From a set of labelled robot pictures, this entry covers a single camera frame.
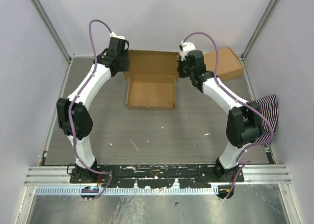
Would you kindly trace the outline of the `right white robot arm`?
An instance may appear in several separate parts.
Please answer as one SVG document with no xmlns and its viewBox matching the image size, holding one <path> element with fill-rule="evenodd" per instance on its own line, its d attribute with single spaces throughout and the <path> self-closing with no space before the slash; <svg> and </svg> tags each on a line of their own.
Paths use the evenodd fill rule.
<svg viewBox="0 0 314 224">
<path fill-rule="evenodd" d="M 256 142 L 263 133 L 259 104 L 246 102 L 230 91 L 214 72 L 208 71 L 202 51 L 181 51 L 178 56 L 180 78 L 188 77 L 200 92 L 212 98 L 227 114 L 227 145 L 217 158 L 214 174 L 227 182 L 237 171 L 245 146 Z"/>
</svg>

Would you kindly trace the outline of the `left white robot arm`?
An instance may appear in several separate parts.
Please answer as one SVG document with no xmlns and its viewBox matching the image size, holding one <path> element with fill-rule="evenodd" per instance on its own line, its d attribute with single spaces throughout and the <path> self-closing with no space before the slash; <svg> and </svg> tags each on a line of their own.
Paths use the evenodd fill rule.
<svg viewBox="0 0 314 224">
<path fill-rule="evenodd" d="M 110 78 L 129 70 L 129 46 L 125 37 L 111 33 L 108 48 L 94 57 L 90 71 L 76 90 L 56 102 L 58 126 L 70 140 L 75 154 L 71 176 L 78 180 L 93 183 L 103 175 L 97 170 L 97 160 L 91 148 L 93 120 L 89 108 Z"/>
</svg>

